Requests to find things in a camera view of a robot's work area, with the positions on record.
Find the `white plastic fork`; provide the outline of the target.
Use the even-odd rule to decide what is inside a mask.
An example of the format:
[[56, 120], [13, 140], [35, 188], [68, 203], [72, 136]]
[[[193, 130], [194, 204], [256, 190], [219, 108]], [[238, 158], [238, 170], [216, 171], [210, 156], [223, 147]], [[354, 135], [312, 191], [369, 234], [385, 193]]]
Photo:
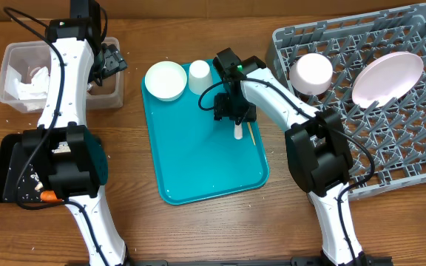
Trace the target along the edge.
[[243, 138], [243, 127], [241, 124], [234, 125], [234, 138], [236, 140], [241, 140]]

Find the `white napkin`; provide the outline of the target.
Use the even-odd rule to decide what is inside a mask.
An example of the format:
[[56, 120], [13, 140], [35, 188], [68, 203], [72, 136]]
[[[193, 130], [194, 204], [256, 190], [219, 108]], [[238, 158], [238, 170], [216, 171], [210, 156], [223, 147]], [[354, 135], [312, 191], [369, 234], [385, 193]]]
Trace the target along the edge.
[[36, 67], [30, 76], [30, 82], [22, 81], [22, 74], [11, 66], [0, 90], [0, 101], [21, 113], [41, 112], [48, 96], [50, 74], [47, 67]]

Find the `rice and peanut scraps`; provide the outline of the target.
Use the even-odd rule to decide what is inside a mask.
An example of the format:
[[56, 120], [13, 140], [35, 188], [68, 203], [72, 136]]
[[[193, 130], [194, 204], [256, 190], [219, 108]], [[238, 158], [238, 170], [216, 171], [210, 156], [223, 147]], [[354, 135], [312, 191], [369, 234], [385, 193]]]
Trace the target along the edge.
[[[15, 186], [20, 175], [21, 169], [11, 166], [7, 174], [7, 180], [4, 189], [4, 195], [8, 199], [14, 198]], [[38, 174], [32, 166], [28, 166], [24, 172], [24, 176], [18, 185], [18, 195], [23, 200], [38, 200], [44, 186], [40, 181]]]

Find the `orange carrot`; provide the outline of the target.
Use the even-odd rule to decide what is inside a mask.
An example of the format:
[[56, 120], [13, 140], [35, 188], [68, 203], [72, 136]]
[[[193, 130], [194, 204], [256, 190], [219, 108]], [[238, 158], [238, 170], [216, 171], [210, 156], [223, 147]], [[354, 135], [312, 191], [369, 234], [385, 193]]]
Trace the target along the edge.
[[42, 202], [48, 202], [48, 203], [63, 202], [62, 199], [57, 198], [54, 191], [42, 191], [40, 198]]

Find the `white round plate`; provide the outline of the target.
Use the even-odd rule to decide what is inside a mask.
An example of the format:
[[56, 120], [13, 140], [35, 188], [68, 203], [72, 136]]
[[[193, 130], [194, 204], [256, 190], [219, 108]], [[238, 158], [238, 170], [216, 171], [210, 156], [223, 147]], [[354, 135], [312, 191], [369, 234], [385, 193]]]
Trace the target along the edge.
[[357, 76], [352, 87], [354, 104], [366, 109], [375, 101], [382, 107], [393, 98], [400, 98], [419, 81], [423, 60], [411, 52], [392, 52], [376, 59]]

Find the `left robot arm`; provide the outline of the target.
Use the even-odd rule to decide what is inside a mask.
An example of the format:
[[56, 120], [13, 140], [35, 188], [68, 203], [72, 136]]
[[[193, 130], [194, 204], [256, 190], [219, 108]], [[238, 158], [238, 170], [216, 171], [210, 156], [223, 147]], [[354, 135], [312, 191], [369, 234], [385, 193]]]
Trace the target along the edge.
[[87, 128], [87, 87], [126, 69], [114, 46], [104, 44], [105, 9], [96, 1], [71, 1], [69, 18], [54, 19], [41, 35], [50, 47], [46, 105], [35, 130], [22, 135], [44, 192], [38, 209], [63, 205], [73, 215], [89, 251], [90, 265], [131, 265], [107, 204], [107, 156]]

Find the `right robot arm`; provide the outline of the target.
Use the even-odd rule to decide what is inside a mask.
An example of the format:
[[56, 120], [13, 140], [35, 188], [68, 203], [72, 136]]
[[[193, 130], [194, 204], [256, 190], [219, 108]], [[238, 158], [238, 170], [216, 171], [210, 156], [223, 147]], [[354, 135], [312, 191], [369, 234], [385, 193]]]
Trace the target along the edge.
[[351, 138], [344, 133], [339, 114], [302, 102], [256, 56], [242, 61], [227, 48], [216, 55], [213, 66], [225, 88], [214, 97], [215, 120], [227, 117], [240, 126], [254, 122], [261, 109], [283, 130], [288, 169], [317, 213], [321, 263], [369, 265], [371, 259], [357, 240], [351, 218]]

